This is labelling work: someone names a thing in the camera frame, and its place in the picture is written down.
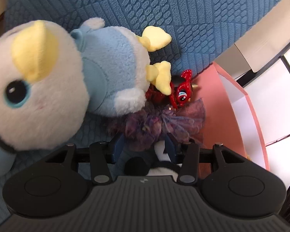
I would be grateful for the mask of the purple tulle doll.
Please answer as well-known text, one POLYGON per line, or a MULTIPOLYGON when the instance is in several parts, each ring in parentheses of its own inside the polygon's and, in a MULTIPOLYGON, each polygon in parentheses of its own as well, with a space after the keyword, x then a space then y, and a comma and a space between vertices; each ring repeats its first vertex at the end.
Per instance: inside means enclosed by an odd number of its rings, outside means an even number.
POLYGON ((145 107, 136 113, 108 118, 106 131, 109 135, 122 133, 130 151, 152 153, 151 162, 140 156, 129 158, 124 164, 124 175, 170 175, 176 180, 182 164, 172 163, 166 153, 166 135, 172 134, 178 142, 200 144, 203 140, 200 130, 205 118, 205 106, 200 98, 178 110, 171 105, 154 106, 146 102, 145 107))

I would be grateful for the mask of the pink storage box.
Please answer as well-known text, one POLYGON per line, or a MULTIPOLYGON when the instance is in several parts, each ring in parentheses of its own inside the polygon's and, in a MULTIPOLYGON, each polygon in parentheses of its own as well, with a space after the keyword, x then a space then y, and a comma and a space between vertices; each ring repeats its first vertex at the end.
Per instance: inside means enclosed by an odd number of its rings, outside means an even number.
POLYGON ((198 88, 193 100, 202 99, 206 118, 200 136, 205 148, 220 142, 269 170, 264 138, 246 91, 217 63, 193 79, 198 88))

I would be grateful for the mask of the white blue penguin plush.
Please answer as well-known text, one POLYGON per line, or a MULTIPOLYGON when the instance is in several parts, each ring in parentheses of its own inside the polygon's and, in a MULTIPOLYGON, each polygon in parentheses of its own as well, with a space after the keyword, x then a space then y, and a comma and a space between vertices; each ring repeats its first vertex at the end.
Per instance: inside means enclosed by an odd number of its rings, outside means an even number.
POLYGON ((136 35, 90 18, 67 32, 35 20, 0 37, 0 177, 19 151, 53 149, 73 137, 87 112, 141 110, 153 85, 171 94, 171 64, 149 54, 171 42, 157 26, 136 35))

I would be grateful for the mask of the cardboard box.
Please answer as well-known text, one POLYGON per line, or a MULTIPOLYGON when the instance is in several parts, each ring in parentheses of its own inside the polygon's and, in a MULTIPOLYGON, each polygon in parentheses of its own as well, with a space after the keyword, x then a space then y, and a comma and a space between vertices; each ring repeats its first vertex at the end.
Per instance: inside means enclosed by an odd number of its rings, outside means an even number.
POLYGON ((259 71, 290 43, 290 0, 281 0, 215 62, 236 79, 259 71))

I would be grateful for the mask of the blue quilted bedspread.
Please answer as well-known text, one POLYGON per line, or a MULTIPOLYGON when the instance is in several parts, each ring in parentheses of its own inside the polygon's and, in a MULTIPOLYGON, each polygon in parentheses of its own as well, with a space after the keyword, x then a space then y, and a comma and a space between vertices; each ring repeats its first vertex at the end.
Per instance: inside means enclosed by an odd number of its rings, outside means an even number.
MULTIPOLYGON (((280 1, 8 0, 6 23, 7 32, 36 19, 56 23, 67 32, 91 17, 100 17, 107 26, 123 26, 136 34, 147 26, 160 26, 172 36, 172 42, 153 53, 151 60, 167 59, 174 73, 186 68, 200 73, 280 1)), ((101 118, 87 112, 80 129, 68 141, 87 146, 106 137, 101 118)), ((0 177, 0 224, 10 215, 2 197, 7 179, 59 146, 17 152, 11 170, 0 177)))

